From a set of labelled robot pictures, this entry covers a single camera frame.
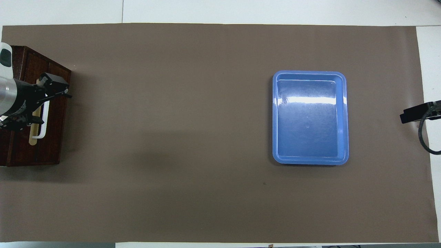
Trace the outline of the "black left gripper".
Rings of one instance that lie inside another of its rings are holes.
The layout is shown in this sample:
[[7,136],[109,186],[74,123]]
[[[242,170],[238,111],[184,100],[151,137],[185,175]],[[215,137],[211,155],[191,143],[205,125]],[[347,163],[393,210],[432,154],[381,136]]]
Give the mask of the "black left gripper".
[[1,117],[0,128],[4,130],[22,131],[25,127],[32,124],[42,125],[45,122],[41,117],[25,114],[34,112],[44,102],[54,98],[72,98],[72,95],[68,94],[69,83],[58,75],[43,73],[37,84],[30,84],[20,80],[15,80],[15,82],[17,94],[12,106],[12,116],[14,117]]

